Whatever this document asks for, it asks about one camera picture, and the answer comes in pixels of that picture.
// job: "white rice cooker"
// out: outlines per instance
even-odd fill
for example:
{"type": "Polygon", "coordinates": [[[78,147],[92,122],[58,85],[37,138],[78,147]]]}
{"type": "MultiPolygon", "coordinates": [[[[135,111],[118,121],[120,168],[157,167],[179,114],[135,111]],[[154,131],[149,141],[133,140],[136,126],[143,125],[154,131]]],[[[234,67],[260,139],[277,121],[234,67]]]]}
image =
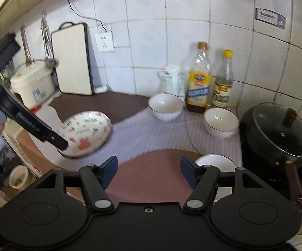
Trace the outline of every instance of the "white rice cooker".
{"type": "Polygon", "coordinates": [[[55,92],[51,72],[42,61],[23,66],[11,78],[12,92],[28,109],[35,108],[55,92]]]}

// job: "plastic oil bottle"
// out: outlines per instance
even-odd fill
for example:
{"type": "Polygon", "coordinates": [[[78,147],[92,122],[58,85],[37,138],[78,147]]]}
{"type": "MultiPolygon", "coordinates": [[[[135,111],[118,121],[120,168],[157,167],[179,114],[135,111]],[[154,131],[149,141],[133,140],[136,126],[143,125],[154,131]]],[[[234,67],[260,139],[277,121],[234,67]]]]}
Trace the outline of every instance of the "plastic oil bottle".
{"type": "Polygon", "coordinates": [[[208,44],[206,42],[199,42],[198,55],[190,68],[188,80],[188,111],[204,113],[206,109],[211,79],[210,66],[208,44]]]}
{"type": "Polygon", "coordinates": [[[215,91],[212,97],[212,105],[215,107],[226,108],[229,102],[233,84],[232,55],[231,50],[226,49],[223,52],[223,62],[216,75],[215,91]]]}

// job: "cutting board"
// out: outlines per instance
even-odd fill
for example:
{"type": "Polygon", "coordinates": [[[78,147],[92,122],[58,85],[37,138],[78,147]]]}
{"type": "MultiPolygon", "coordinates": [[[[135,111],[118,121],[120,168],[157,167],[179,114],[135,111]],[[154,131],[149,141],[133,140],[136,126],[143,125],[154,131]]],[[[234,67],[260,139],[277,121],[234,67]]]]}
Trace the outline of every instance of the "cutting board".
{"type": "Polygon", "coordinates": [[[51,41],[58,86],[62,93],[93,94],[93,83],[89,59],[87,24],[70,23],[71,26],[52,32],[51,41]]]}

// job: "patterned plate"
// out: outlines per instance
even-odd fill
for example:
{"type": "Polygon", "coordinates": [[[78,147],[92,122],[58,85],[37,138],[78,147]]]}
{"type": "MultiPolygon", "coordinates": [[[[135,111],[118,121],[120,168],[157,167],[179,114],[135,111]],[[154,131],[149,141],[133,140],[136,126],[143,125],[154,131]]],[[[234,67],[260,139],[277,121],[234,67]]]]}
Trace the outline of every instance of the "patterned plate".
{"type": "Polygon", "coordinates": [[[70,158],[84,157],[99,149],[112,132],[112,123],[103,113],[85,111],[78,113],[64,122],[57,133],[69,142],[63,156],[70,158]]]}

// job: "electrical outlet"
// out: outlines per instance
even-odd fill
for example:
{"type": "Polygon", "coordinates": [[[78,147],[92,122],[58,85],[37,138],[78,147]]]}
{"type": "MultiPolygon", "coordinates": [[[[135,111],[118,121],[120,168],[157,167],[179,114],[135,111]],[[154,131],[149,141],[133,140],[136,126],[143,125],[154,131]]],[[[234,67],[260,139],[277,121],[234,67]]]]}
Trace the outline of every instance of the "electrical outlet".
{"type": "Polygon", "coordinates": [[[99,53],[114,52],[113,34],[111,32],[95,34],[95,40],[99,53]]]}

